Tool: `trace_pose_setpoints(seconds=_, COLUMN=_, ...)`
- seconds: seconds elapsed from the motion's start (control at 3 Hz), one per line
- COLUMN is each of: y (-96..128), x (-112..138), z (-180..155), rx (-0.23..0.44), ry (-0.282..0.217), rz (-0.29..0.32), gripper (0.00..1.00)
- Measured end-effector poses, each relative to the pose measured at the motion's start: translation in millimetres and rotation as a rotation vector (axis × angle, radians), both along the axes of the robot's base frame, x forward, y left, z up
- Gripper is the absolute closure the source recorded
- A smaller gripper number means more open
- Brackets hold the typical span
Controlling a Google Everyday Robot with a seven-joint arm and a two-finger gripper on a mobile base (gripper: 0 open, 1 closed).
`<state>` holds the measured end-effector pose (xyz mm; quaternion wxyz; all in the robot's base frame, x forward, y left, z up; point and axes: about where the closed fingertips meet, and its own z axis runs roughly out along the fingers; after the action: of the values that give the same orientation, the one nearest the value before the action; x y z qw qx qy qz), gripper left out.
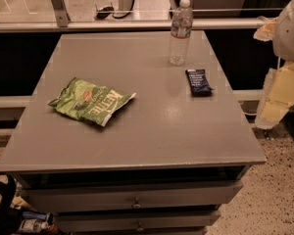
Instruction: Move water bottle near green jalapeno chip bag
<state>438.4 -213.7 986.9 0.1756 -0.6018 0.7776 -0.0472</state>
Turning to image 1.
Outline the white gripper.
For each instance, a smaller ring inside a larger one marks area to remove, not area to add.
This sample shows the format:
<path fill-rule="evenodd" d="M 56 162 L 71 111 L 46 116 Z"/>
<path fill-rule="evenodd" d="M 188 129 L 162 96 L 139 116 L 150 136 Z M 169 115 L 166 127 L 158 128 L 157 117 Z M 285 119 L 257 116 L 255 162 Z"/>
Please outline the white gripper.
<path fill-rule="evenodd" d="M 278 18 L 260 16 L 265 24 L 253 38 L 272 41 L 274 55 L 294 62 L 294 0 L 282 10 Z M 259 102 L 255 124 L 260 129 L 272 129 L 280 123 L 294 105 L 294 63 L 270 69 L 266 75 L 263 96 Z"/>

